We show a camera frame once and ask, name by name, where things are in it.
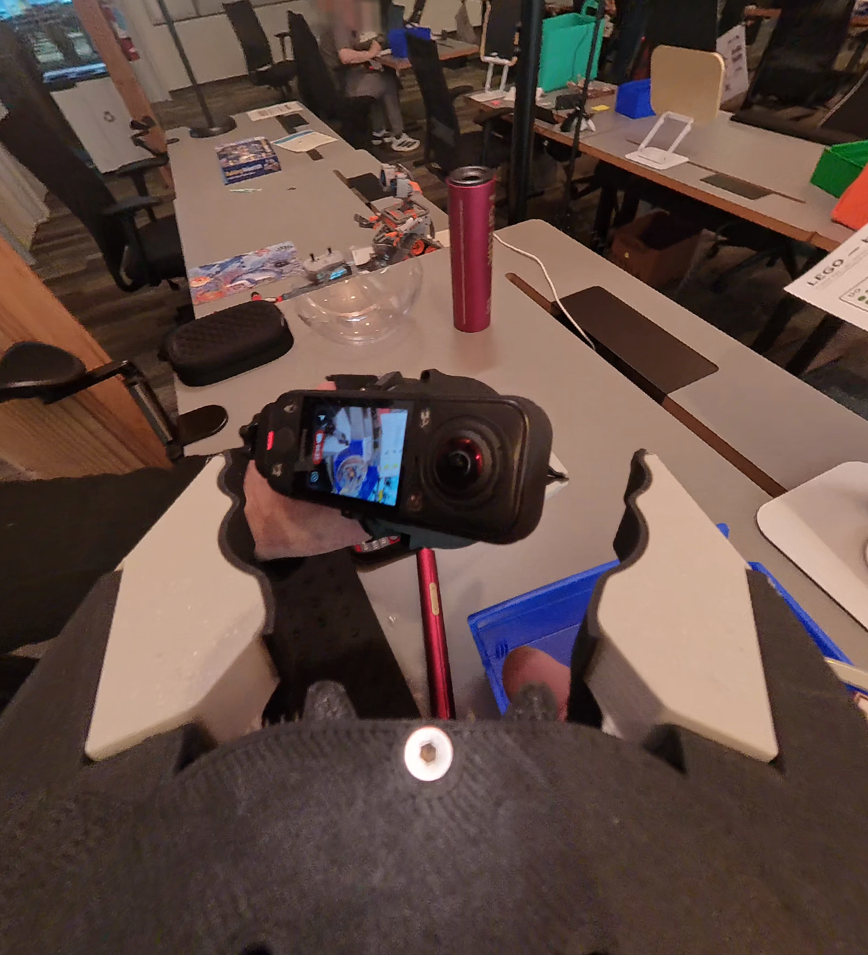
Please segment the green shopping bag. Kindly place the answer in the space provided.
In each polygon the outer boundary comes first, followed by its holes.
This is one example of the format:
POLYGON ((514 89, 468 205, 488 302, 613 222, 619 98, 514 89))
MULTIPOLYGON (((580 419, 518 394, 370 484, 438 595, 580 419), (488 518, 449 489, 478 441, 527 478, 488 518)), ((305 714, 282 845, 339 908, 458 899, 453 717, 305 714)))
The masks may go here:
POLYGON ((599 15, 601 2, 586 1, 579 12, 546 18, 537 86, 544 93, 582 82, 589 51, 594 48, 591 78, 596 78, 602 50, 605 18, 599 15))

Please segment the small white controller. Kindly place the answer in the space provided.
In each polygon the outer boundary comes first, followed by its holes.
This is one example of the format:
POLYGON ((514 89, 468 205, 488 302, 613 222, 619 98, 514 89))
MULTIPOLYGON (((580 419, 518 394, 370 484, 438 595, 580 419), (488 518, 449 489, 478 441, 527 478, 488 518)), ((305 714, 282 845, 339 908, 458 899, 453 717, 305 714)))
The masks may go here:
POLYGON ((315 287, 349 278, 355 273, 349 255, 331 248, 317 256, 309 255, 301 264, 308 282, 315 287))

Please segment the white waste bin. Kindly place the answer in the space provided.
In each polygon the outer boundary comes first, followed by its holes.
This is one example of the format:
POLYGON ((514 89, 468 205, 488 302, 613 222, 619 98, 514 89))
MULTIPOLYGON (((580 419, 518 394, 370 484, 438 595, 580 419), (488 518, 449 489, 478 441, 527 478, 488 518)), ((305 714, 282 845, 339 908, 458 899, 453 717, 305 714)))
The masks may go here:
POLYGON ((114 173, 130 162, 153 158, 132 141, 132 117, 111 78, 55 86, 50 95, 100 173, 114 173))

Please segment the black metal pole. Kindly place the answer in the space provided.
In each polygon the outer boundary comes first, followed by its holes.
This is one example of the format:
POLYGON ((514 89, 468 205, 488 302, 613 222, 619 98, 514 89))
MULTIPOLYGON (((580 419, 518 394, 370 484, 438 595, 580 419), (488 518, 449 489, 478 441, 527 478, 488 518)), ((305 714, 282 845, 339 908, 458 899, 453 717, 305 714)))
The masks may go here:
POLYGON ((523 1, 509 164, 508 224, 526 218, 530 195, 536 89, 542 55, 545 1, 523 1))

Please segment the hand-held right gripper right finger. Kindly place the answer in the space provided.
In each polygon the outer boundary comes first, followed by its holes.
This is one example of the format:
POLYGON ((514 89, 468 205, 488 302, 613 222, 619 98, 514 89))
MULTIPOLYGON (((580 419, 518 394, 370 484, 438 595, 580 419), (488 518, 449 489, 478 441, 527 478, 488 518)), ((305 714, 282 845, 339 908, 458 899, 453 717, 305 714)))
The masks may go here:
POLYGON ((749 566, 657 455, 637 451, 571 654, 569 721, 654 746, 667 727, 778 753, 749 566))

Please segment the green plastic bin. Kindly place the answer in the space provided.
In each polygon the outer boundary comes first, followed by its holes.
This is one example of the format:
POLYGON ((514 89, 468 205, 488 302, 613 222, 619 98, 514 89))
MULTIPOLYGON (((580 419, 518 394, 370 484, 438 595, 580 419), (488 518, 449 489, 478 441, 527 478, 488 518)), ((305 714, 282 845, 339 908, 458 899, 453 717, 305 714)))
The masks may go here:
POLYGON ((811 174, 810 184, 836 198, 868 165, 868 139, 827 146, 811 174))

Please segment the blue bin with toy parts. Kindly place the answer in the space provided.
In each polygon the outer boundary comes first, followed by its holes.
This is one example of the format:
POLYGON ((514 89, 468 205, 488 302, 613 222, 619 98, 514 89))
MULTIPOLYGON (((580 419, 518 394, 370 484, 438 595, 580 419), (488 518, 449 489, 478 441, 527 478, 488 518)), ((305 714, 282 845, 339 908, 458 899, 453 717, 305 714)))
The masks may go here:
MULTIPOLYGON (((618 567, 618 564, 618 560, 612 560, 494 604, 468 617, 468 627, 500 713, 505 713, 509 706, 501 678, 502 666, 507 655, 519 647, 533 647, 547 652, 556 661, 569 665, 576 636, 583 623, 595 586, 604 575, 618 567)), ((751 562, 750 567, 769 581, 824 658, 828 657, 853 665, 846 653, 835 644, 770 570, 757 562, 751 562)), ((851 686, 845 685, 845 687, 853 704, 868 721, 868 695, 851 686)))

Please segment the black floor lamp stand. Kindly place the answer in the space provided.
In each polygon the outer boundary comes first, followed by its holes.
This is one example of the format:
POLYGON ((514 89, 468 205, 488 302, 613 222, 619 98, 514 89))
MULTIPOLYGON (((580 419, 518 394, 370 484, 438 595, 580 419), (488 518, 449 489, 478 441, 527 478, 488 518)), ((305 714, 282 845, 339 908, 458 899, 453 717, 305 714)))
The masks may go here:
POLYGON ((166 29, 169 32, 177 55, 189 79, 189 88, 192 90, 201 112, 201 124, 189 126, 190 137, 205 139, 223 136, 233 131, 236 128, 237 123, 232 116, 222 115, 221 118, 215 118, 209 109, 208 103, 201 89, 201 84, 194 74, 189 56, 183 42, 181 41, 181 38, 179 37, 175 22, 168 9, 168 6, 166 5, 165 1, 157 1, 156 3, 162 14, 162 19, 166 29))

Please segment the wooden partition panel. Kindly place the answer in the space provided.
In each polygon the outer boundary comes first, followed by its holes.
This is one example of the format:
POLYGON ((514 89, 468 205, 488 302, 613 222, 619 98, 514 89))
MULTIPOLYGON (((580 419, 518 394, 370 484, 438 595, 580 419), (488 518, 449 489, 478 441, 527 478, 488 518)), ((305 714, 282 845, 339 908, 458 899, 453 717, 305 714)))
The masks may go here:
MULTIPOLYGON (((109 362, 104 349, 0 235, 0 358, 20 341, 58 346, 88 367, 109 362)), ((115 379, 53 405, 1 404, 0 460, 37 478, 170 467, 163 444, 115 379)))

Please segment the clear plastic bowl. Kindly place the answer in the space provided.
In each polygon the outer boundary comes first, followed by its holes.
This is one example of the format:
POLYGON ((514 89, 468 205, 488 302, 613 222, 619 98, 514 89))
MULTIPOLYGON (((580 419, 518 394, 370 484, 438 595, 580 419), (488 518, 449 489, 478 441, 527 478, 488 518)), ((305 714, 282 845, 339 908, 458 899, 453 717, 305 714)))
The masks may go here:
POLYGON ((418 259, 370 262, 353 276, 296 289, 297 316, 322 337, 343 345, 383 341, 401 330, 419 299, 423 270, 418 259))

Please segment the grey long desk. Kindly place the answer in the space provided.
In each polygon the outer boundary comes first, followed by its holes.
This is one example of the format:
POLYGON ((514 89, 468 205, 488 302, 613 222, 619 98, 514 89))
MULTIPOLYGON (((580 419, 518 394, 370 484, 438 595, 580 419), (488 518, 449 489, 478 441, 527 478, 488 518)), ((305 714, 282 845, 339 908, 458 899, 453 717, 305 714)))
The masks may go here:
POLYGON ((177 138, 168 155, 188 269, 284 243, 293 243, 301 260, 369 244, 371 233, 355 217, 368 216, 370 209, 347 181, 370 173, 376 182, 381 161, 355 149, 300 103, 293 103, 291 112, 306 120, 299 131, 332 137, 317 149, 318 158, 284 149, 281 139, 289 132, 281 120, 287 109, 278 114, 267 109, 258 120, 237 113, 235 129, 219 137, 191 137, 187 125, 169 130, 167 136, 177 138), (225 185, 217 148, 250 137, 273 144, 280 171, 225 185))

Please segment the magenta metal cylinder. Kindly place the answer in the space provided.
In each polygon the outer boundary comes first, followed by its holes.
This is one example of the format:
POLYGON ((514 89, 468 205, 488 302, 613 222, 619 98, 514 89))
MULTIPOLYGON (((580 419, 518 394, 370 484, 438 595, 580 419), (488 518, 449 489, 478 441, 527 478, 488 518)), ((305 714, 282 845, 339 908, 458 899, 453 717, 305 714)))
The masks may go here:
POLYGON ((477 333, 491 321, 495 174, 485 166, 460 167, 448 177, 447 192, 454 326, 477 333))

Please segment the colourful printed booklet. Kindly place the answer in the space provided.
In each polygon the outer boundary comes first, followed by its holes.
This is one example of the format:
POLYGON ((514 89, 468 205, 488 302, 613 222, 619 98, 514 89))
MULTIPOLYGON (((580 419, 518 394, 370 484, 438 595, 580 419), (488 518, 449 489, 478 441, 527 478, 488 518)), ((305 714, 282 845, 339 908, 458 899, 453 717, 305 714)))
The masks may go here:
POLYGON ((304 273, 295 245, 279 243, 189 269, 189 293, 193 305, 208 304, 304 273))

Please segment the black zip case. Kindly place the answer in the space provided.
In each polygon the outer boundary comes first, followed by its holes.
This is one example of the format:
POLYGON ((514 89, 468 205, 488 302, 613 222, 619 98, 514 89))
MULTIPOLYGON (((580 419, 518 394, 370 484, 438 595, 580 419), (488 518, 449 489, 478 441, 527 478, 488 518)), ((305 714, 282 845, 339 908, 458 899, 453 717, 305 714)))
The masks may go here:
POLYGON ((250 300, 176 328, 158 356, 184 385, 201 388, 272 363, 293 344, 279 305, 250 300))

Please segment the blue printed box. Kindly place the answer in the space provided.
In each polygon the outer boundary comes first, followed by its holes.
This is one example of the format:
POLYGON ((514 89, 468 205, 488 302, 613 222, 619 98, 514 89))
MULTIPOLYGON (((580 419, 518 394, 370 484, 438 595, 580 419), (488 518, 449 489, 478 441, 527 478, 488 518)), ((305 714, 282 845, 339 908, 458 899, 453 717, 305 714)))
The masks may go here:
POLYGON ((279 173, 281 163, 266 137, 249 137, 215 147, 223 184, 233 186, 279 173))

